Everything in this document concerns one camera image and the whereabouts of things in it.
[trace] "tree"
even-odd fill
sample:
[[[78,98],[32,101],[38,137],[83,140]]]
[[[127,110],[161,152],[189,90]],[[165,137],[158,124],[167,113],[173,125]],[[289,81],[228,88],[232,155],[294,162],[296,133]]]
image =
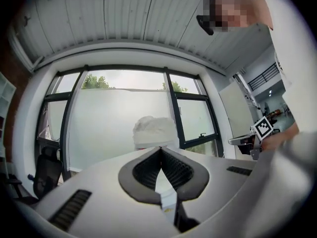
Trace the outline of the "tree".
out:
[[[172,86],[173,86],[174,92],[186,93],[188,91],[187,88],[180,87],[180,85],[176,81],[172,81]],[[166,90],[165,83],[163,83],[163,89],[162,90]]]
[[[97,76],[93,76],[91,73],[85,79],[82,89],[96,89],[96,88],[114,88],[110,87],[106,82],[104,76],[101,76],[97,79]]]

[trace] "white cloth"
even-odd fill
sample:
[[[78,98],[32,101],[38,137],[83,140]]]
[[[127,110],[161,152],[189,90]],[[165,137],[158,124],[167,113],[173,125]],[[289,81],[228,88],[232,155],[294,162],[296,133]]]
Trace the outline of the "white cloth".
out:
[[[265,0],[272,41],[286,92],[283,98],[300,131],[317,131],[317,49],[315,39],[290,0]]]

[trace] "person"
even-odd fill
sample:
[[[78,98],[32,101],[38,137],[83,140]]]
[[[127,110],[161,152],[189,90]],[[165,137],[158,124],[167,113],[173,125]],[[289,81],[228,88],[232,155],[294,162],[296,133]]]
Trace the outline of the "person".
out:
[[[230,31],[234,27],[248,27],[256,23],[262,23],[270,30],[275,48],[275,60],[286,89],[283,98],[293,112],[296,122],[284,132],[267,137],[262,143],[262,148],[274,150],[300,131],[315,131],[317,128],[316,122],[314,122],[315,115],[312,111],[307,111],[307,117],[304,117],[298,107],[300,101],[294,99],[299,95],[296,93],[305,91],[304,86],[309,82],[317,93],[315,87],[317,79],[316,44],[309,27],[291,1],[209,0],[208,2],[210,7],[207,19],[210,21],[211,33]],[[309,98],[300,98],[304,99],[303,107],[304,105],[308,105],[309,108],[316,106],[316,103],[308,103]]]

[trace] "window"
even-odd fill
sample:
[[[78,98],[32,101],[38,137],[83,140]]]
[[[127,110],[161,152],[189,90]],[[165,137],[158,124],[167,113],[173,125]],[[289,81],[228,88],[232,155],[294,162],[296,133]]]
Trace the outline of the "window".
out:
[[[199,94],[195,80],[188,77],[171,75],[174,92]]]
[[[39,115],[37,153],[46,145],[59,149],[62,183],[97,162],[135,151],[133,128],[146,116],[173,118],[180,148],[222,157],[199,77],[135,65],[86,65],[57,74]]]
[[[209,141],[201,145],[189,147],[186,150],[190,152],[205,154],[205,155],[214,156],[214,157],[218,156],[216,140]]]
[[[214,134],[211,116],[205,101],[177,100],[185,140]]]

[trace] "hand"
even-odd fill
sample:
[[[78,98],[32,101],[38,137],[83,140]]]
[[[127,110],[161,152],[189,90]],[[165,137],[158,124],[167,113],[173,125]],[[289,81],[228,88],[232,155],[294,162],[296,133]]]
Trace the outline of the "hand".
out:
[[[265,138],[262,142],[261,147],[264,151],[275,150],[287,139],[288,139],[288,135],[286,135],[284,132],[280,132],[278,134]]]

